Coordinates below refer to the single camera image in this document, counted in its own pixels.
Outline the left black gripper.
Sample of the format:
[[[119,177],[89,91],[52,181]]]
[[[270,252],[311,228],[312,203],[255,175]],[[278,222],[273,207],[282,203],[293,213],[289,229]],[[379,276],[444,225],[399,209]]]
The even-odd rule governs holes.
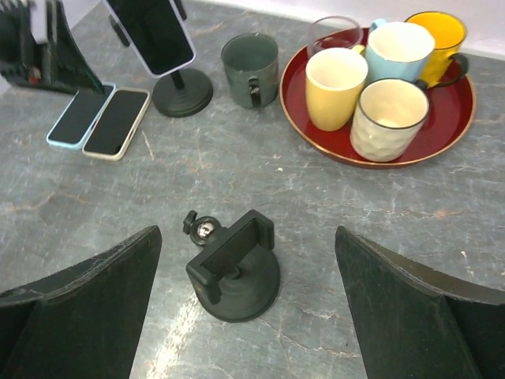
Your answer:
[[[47,1],[47,44],[32,33],[35,1],[1,1],[1,77],[10,85],[48,85],[52,91],[104,94],[75,42],[62,1]]]

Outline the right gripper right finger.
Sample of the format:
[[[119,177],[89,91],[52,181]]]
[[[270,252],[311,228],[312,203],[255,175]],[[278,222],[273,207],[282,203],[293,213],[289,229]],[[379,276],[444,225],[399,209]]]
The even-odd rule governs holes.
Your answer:
[[[335,254],[369,378],[502,378],[504,293],[344,226]]]

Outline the cream case phone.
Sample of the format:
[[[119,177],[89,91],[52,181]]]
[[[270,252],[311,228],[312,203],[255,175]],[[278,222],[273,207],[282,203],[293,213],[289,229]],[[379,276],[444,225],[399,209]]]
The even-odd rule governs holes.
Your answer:
[[[119,161],[132,141],[151,102],[151,93],[140,88],[116,89],[82,147],[85,156]]]

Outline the blue case phone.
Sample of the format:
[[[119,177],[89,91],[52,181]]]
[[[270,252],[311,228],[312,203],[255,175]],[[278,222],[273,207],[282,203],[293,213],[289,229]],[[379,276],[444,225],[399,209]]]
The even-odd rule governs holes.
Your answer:
[[[59,116],[46,141],[49,145],[80,150],[103,111],[116,84],[105,83],[105,93],[78,92]]]

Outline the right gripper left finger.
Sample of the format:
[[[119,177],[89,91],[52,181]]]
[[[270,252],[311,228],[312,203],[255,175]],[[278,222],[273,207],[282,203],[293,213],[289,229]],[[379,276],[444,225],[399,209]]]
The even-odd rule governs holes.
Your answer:
[[[162,235],[146,227],[111,249],[1,294],[3,378],[127,378]]]

